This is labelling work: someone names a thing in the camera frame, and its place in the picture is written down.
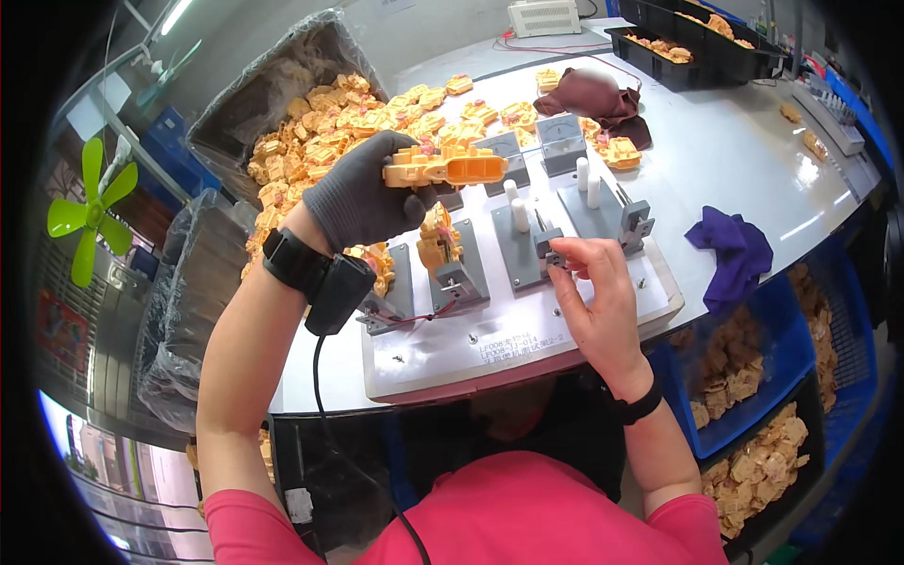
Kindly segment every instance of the woman's right hand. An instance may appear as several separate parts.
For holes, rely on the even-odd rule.
[[[640,351],[634,284],[621,246],[580,238],[559,238],[550,245],[566,257],[566,268],[549,266],[549,273],[571,337],[615,398],[640,400],[653,385],[653,373]],[[593,283],[588,306],[568,271]]]

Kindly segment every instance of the red poster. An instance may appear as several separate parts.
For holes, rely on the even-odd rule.
[[[45,288],[38,305],[38,343],[76,371],[85,372],[88,320]]]

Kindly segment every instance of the purple cloth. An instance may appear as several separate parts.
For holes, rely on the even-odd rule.
[[[728,216],[703,206],[703,219],[684,237],[698,250],[716,250],[716,274],[703,295],[715,316],[730,314],[759,284],[759,275],[772,269],[772,248],[757,226],[740,214]]]

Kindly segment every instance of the small fan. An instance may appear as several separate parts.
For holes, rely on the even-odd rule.
[[[129,163],[102,195],[98,195],[100,161],[104,146],[93,137],[81,151],[81,174],[85,182],[84,204],[57,198],[47,212],[47,232],[59,238],[84,227],[79,248],[72,259],[72,282],[80,287],[91,284],[98,231],[116,255],[125,255],[132,245],[132,231],[107,214],[114,202],[125,198],[138,183],[138,167]]]

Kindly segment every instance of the pink shirt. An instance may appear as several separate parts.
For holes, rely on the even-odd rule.
[[[219,565],[323,564],[258,494],[220,491],[204,510]],[[440,477],[405,515],[436,565],[728,562],[709,497],[686,494],[641,522],[575,469],[526,451]],[[417,565],[420,557],[396,518],[355,563]]]

